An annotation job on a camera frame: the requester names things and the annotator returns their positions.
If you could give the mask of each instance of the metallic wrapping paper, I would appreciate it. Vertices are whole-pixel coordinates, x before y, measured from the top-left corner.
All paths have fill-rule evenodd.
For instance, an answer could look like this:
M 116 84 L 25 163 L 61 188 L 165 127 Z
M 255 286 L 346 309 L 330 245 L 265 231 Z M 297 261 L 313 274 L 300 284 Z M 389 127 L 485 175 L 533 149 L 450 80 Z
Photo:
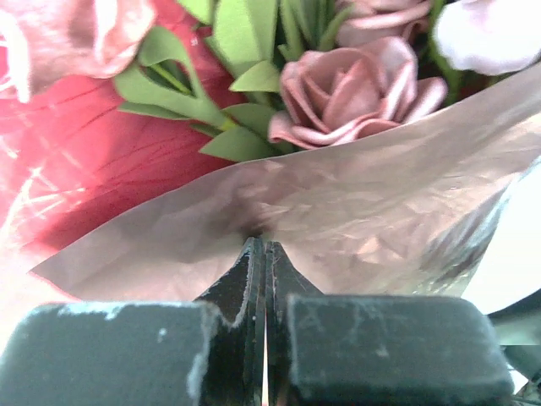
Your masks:
M 416 123 L 211 173 L 34 272 L 81 299 L 188 300 L 262 233 L 326 293 L 460 295 L 541 155 L 539 78 L 538 64 Z

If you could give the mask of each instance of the flower bouquet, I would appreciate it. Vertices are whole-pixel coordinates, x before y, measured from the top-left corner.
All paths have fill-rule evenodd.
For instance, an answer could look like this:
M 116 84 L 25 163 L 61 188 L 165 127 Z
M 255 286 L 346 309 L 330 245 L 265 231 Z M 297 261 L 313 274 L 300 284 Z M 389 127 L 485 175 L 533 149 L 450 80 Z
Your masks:
M 0 0 L 2 247 L 82 299 L 190 299 L 262 233 L 325 292 L 447 293 L 541 152 L 538 7 Z
M 482 46 L 498 41 L 504 17 L 516 13 L 508 0 L 178 2 L 199 21 L 194 30 L 204 31 L 233 77 L 229 91 L 243 102 L 220 108 L 186 46 L 156 25 L 114 78 L 125 99 L 119 109 L 191 120 L 210 137 L 200 152 L 233 162 L 346 144 L 412 123 L 539 54 L 538 41 L 523 41 L 523 30 L 501 39 L 515 49 L 494 54 Z

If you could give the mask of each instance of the green stem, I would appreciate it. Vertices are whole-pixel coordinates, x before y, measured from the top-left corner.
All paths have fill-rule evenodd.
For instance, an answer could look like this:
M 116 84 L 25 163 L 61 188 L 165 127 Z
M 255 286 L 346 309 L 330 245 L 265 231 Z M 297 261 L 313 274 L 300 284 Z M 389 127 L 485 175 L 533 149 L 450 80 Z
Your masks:
M 252 93 L 257 104 L 262 104 L 263 106 L 272 107 L 272 101 L 269 97 L 269 94 L 264 91 L 255 91 Z
M 185 95 L 190 95 L 191 94 L 190 89 L 188 89 L 180 80 L 178 80 L 172 74 L 167 72 L 159 64 L 151 65 L 151 66 L 149 66 L 149 68 L 154 70 L 163 79 L 167 80 L 171 85 L 175 86 L 175 88 L 177 88 L 177 90 L 180 91 L 181 93 L 183 93 Z

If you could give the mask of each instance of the white flower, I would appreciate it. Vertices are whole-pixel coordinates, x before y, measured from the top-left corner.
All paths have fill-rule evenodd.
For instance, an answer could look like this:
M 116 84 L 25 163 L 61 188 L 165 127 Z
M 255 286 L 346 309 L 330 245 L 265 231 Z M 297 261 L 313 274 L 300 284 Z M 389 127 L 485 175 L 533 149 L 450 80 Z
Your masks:
M 494 76 L 536 61 L 540 17 L 539 0 L 459 0 L 444 7 L 432 35 L 454 69 Z

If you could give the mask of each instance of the pink flower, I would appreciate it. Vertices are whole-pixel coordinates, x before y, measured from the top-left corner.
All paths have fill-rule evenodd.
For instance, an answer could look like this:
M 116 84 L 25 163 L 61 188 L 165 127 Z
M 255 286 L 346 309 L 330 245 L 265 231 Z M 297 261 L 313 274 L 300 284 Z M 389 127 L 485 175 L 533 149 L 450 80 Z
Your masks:
M 358 48 L 306 52 L 281 73 L 287 112 L 270 121 L 269 139 L 305 149 L 352 142 L 433 112 L 445 81 L 417 81 L 417 59 L 400 37 Z
M 337 9 L 351 4 L 352 13 L 336 37 L 340 47 L 358 47 L 386 36 L 412 41 L 428 29 L 432 0 L 336 0 Z
M 155 17 L 151 0 L 0 0 L 0 97 L 28 102 L 67 75 L 118 74 Z
M 514 72 L 541 53 L 539 15 L 539 0 L 460 0 L 444 7 L 433 37 L 454 69 Z

